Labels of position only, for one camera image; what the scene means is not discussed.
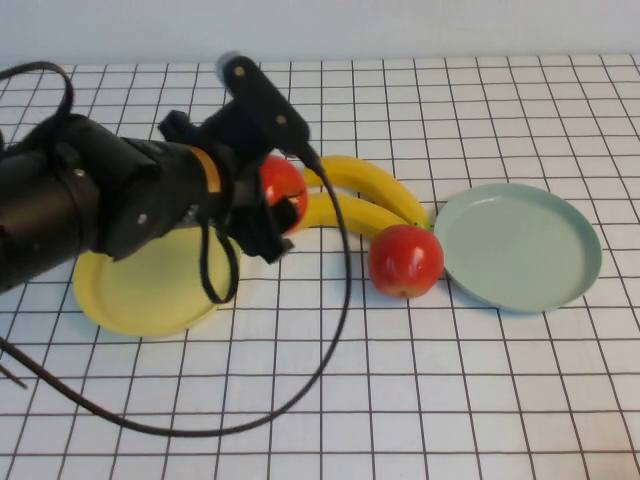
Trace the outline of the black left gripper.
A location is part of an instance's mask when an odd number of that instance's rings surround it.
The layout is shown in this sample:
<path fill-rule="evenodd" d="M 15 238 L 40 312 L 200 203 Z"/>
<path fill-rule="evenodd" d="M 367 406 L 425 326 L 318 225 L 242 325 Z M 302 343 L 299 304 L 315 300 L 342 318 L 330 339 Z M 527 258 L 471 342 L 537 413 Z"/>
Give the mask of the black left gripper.
<path fill-rule="evenodd" d="M 216 147 L 215 162 L 220 174 L 220 200 L 215 214 L 217 228 L 230 228 L 230 236 L 250 257 L 261 257 L 272 264 L 292 248 L 285 234 L 300 221 L 298 203 L 281 197 L 273 205 L 266 201 L 261 168 L 267 157 Z"/>

